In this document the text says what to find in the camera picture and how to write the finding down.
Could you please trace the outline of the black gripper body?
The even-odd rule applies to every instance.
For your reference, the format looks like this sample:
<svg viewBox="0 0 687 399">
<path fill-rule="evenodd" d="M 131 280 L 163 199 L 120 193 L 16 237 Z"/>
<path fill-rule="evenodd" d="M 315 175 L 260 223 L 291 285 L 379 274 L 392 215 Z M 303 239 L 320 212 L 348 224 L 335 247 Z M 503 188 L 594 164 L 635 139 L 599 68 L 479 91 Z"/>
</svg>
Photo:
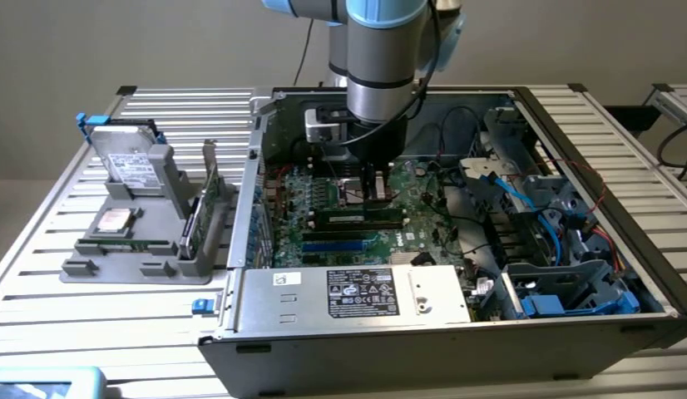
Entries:
<svg viewBox="0 0 687 399">
<path fill-rule="evenodd" d="M 403 153 L 407 145 L 408 118 L 403 116 L 379 133 L 350 145 L 350 151 L 363 163 L 387 165 Z"/>
</svg>

